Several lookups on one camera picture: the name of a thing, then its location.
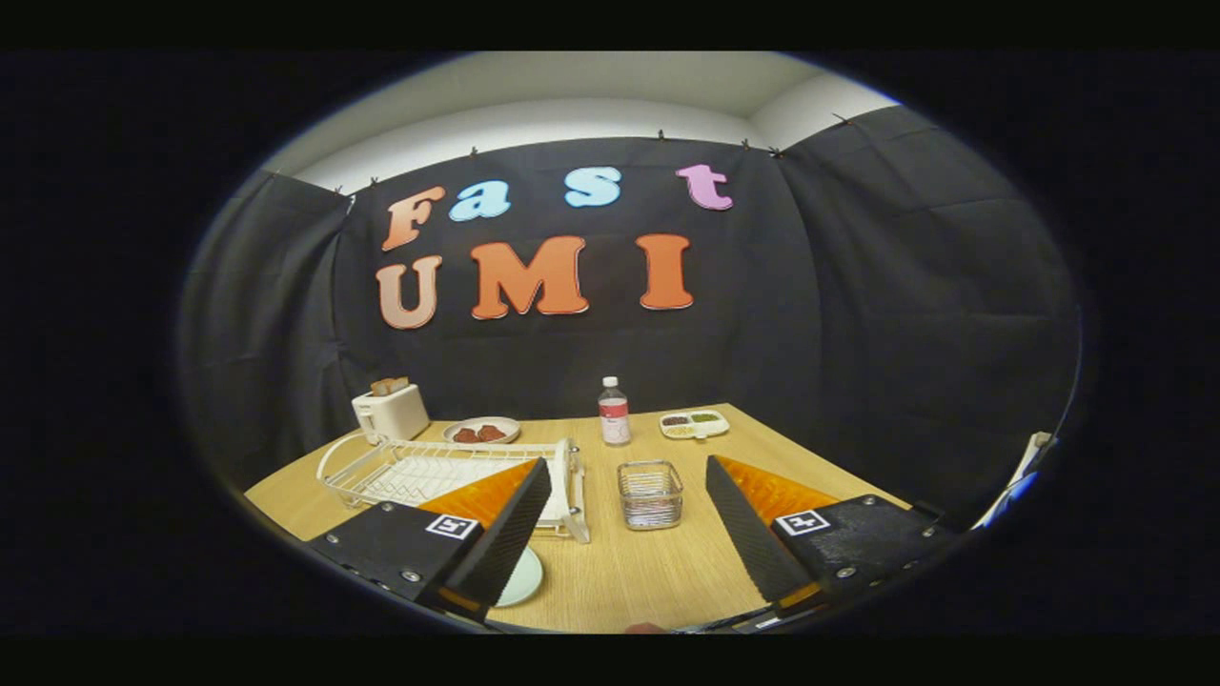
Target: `wooden table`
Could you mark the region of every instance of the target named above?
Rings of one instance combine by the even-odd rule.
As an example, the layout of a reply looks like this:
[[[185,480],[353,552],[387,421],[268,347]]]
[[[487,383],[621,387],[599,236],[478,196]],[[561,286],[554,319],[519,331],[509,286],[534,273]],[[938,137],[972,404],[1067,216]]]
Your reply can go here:
[[[717,410],[731,428],[703,442],[675,441],[658,428],[659,417],[666,413],[642,413],[631,416],[632,442],[609,447],[601,442],[597,417],[521,422],[517,443],[553,443],[567,437],[581,448],[592,542],[534,535],[529,547],[543,563],[542,586],[518,605],[493,609],[488,619],[551,631],[621,634],[632,624],[677,629],[766,605],[708,496],[704,475],[709,454],[747,463],[839,499],[876,493],[909,507],[730,404],[689,409]],[[415,439],[443,441],[442,431],[449,424],[433,420]],[[256,507],[301,540],[314,538],[361,511],[343,505],[316,478],[317,464],[329,446],[246,492]],[[348,464],[368,449],[366,441],[354,438],[331,459]],[[672,463],[683,482],[682,521],[673,529],[632,531],[623,522],[616,470],[623,461],[655,459]]]

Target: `metal mesh basket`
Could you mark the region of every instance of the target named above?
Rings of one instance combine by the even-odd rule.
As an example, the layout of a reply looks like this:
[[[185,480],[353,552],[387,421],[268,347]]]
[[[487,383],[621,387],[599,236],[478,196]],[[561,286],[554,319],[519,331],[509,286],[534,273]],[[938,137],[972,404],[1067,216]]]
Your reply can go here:
[[[628,529],[669,529],[682,519],[682,480],[665,460],[619,465],[619,494]]]

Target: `plastic bottle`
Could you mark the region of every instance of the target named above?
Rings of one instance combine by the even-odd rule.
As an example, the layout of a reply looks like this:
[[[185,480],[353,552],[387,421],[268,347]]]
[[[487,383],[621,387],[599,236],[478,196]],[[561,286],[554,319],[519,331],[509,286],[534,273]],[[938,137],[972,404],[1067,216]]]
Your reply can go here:
[[[626,446],[631,442],[631,426],[627,424],[627,395],[619,391],[619,377],[608,376],[601,380],[605,391],[598,397],[598,414],[601,416],[601,439],[606,446]]]

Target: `white wire dish rack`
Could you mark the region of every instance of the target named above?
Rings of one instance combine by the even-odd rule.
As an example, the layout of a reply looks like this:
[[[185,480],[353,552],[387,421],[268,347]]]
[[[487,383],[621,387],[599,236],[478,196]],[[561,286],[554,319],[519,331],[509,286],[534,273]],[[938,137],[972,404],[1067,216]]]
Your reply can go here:
[[[571,439],[543,444],[381,442],[348,466],[326,476],[344,438],[322,457],[317,480],[350,508],[390,500],[415,507],[527,460],[547,460],[550,499],[536,531],[589,542],[584,519],[584,465]]]

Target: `toaster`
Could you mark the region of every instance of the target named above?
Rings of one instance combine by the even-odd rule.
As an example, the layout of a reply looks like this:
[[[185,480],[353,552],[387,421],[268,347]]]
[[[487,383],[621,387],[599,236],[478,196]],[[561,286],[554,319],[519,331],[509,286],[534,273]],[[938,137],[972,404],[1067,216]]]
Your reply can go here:
[[[423,408],[420,387],[411,383],[389,395],[365,393],[351,399],[356,421],[370,443],[382,439],[410,441],[428,426],[428,411]]]

